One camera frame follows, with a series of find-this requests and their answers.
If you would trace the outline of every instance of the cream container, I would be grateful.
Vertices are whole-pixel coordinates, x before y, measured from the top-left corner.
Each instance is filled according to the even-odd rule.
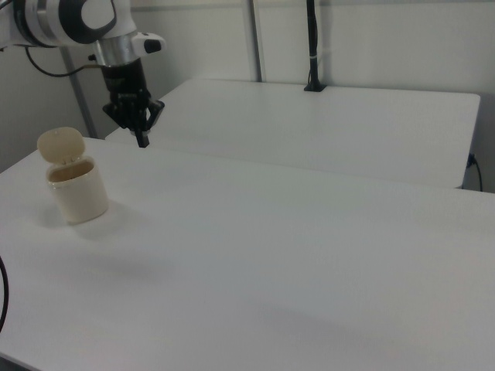
[[[58,128],[38,139],[41,156],[53,165],[46,182],[63,218],[70,224],[92,220],[108,209],[108,197],[96,162],[84,156],[83,136],[73,128]]]

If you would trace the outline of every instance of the floor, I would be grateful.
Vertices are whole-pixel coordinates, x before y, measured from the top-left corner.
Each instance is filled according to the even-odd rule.
[[[17,366],[12,362],[9,362],[3,358],[0,358],[0,370],[1,371],[28,371],[24,367]]]

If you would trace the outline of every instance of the black pole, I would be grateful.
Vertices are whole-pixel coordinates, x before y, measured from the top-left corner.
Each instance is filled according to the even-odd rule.
[[[315,0],[306,0],[308,8],[308,35],[309,35],[309,84],[305,91],[320,92],[325,89],[318,80],[318,25],[316,24]]]

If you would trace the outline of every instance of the wall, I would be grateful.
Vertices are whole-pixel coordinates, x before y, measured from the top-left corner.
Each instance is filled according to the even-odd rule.
[[[253,80],[252,55],[241,1],[139,0],[133,17],[138,29],[166,39],[168,49],[144,58],[148,89],[159,99],[191,78]],[[87,62],[88,48],[72,48],[74,63]],[[100,138],[117,128],[101,108],[108,93],[101,73],[80,78]]]
[[[268,82],[305,83],[308,77],[305,3],[258,0]],[[317,11],[322,80],[345,87],[480,94],[472,151],[485,190],[495,192],[495,3],[328,3]],[[466,185],[478,189],[474,168],[467,172]]]
[[[66,72],[59,50],[33,50],[32,56],[49,71]],[[69,79],[42,75],[22,48],[0,53],[0,66],[0,172],[36,150],[44,131],[71,126],[86,134]]]

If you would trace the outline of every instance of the white robot link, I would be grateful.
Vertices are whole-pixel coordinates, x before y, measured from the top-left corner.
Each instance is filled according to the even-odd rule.
[[[104,111],[146,147],[165,105],[148,92],[141,57],[164,50],[166,43],[137,32],[130,0],[0,0],[0,49],[87,44],[110,91]]]

